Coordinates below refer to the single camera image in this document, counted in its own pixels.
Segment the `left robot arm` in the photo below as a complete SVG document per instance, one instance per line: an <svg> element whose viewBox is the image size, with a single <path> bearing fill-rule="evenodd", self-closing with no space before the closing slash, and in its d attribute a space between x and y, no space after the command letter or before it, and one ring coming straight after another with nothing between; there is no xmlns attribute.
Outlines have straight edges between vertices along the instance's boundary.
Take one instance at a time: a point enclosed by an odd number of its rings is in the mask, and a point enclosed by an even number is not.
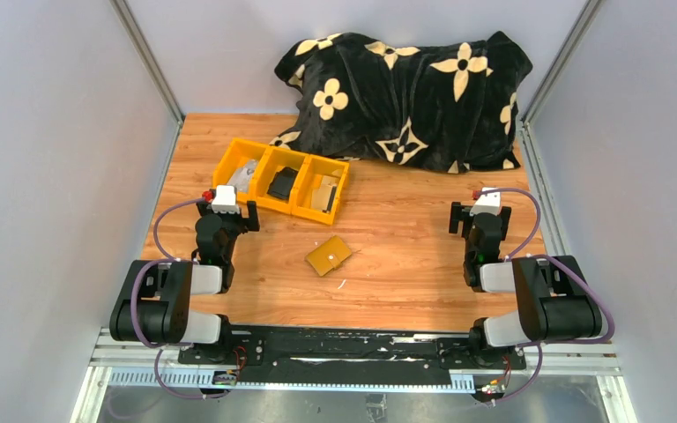
<svg viewBox="0 0 677 423"><path fill-rule="evenodd" d="M234 279L237 238L257 232L257 203L219 204L203 197L192 199L200 217L195 224L196 248L190 258L168 252L161 259L135 260L109 317L111 337L139 342L150 348L163 345L216 345L230 337L228 318L191 309L195 295L227 293Z"/></svg>

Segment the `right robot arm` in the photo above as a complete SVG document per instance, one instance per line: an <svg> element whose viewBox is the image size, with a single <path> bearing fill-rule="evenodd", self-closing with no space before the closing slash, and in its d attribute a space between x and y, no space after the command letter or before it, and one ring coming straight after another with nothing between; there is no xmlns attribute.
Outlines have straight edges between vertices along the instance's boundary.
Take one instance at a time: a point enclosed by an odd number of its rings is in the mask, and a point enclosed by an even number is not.
<svg viewBox="0 0 677 423"><path fill-rule="evenodd" d="M478 319L469 332L477 353L504 351L547 342L600 342L613 333L613 323L589 292L573 256L502 258L509 207L450 207L449 231L465 240L466 284L479 293L512 293L517 308Z"/></svg>

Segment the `black cards in bin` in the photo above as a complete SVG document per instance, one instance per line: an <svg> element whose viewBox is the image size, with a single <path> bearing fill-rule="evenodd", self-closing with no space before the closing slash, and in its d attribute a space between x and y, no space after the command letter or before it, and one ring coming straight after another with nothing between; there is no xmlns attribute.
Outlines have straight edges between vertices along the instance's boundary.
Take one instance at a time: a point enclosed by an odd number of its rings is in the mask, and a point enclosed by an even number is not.
<svg viewBox="0 0 677 423"><path fill-rule="evenodd" d="M299 171L291 167L281 168L272 179L266 193L278 200L288 201Z"/></svg>

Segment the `yellow three-compartment bin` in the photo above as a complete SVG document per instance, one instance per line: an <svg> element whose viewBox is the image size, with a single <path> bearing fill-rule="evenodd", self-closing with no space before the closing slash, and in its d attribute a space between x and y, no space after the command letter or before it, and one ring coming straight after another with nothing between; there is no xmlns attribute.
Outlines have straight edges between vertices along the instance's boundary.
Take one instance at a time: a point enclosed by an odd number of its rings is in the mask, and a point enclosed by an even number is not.
<svg viewBox="0 0 677 423"><path fill-rule="evenodd" d="M212 186L233 186L240 203L331 225L349 168L344 161L235 138L214 168Z"/></svg>

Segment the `black floral blanket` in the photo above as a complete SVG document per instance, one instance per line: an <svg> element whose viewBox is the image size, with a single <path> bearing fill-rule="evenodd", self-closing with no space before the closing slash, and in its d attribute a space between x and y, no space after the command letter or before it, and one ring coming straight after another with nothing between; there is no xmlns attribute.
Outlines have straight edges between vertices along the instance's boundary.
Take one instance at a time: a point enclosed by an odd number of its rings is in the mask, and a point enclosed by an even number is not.
<svg viewBox="0 0 677 423"><path fill-rule="evenodd" d="M300 97L272 144L448 174L516 169L517 89L531 71L503 32L429 47L360 33L306 39L275 67Z"/></svg>

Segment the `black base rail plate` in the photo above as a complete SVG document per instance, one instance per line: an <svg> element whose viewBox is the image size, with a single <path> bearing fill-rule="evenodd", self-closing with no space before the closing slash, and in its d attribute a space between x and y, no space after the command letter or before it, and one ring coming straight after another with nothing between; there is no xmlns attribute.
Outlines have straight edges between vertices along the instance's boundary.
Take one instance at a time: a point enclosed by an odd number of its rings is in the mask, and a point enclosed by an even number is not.
<svg viewBox="0 0 677 423"><path fill-rule="evenodd" d="M240 369L241 382L439 386L450 373L524 370L513 348L478 347L465 332L235 325L216 345L195 344L184 365Z"/></svg>

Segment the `aluminium frame post left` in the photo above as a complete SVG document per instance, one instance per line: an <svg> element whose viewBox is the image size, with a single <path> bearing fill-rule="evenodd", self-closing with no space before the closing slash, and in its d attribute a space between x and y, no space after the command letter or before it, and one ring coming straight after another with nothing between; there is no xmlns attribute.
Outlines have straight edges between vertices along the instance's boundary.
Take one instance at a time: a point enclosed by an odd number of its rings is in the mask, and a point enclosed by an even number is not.
<svg viewBox="0 0 677 423"><path fill-rule="evenodd" d="M110 0L109 2L113 6L117 17L119 18L123 28L130 38L131 43L141 58L143 65L147 69L147 72L149 73L153 84L158 90L160 97L165 103L169 114L172 116L176 124L179 127L182 127L185 114L183 113L170 84L165 78L162 69L156 60L154 53L152 52L152 49L146 37L144 36L143 30L138 24L129 3L125 0Z"/></svg>

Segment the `aluminium frame post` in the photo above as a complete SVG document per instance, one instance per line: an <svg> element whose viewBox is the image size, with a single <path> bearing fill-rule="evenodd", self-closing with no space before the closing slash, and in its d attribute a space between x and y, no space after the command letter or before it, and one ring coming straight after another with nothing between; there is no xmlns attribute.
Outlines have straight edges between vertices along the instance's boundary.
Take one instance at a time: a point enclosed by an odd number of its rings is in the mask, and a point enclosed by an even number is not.
<svg viewBox="0 0 677 423"><path fill-rule="evenodd" d="M143 65L147 69L147 72L149 73L153 84L158 90L160 97L165 103L169 114L172 116L176 124L179 127L182 127L185 114L183 113L170 84L165 78L162 69L156 60L154 53L152 52L152 49L146 37L144 36L143 30L138 24L129 3L125 0L110 0L109 2L113 6L117 17L119 18L123 28L130 38L131 43L141 58Z"/></svg>
<svg viewBox="0 0 677 423"><path fill-rule="evenodd" d="M579 12L573 26L570 28L555 59L546 72L545 77L539 83L538 89L533 95L531 102L524 110L522 118L523 125L530 125L538 117L554 84L568 64L569 59L573 56L579 43L589 31L591 23L604 3L603 0L589 0L584 2L583 8Z"/></svg>

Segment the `aluminium frame post right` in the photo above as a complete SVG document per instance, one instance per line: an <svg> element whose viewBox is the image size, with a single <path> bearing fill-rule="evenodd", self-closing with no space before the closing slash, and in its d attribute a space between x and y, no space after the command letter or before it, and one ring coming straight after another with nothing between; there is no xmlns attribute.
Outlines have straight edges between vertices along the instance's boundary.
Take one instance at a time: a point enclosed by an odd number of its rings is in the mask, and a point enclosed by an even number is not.
<svg viewBox="0 0 677 423"><path fill-rule="evenodd" d="M589 0L584 2L583 8L579 12L573 26L570 28L555 59L546 72L545 77L539 83L538 89L533 95L531 102L524 110L522 118L523 125L530 125L538 117L554 84L568 64L569 59L573 56L579 43L589 31L591 23L604 3L603 0Z"/></svg>

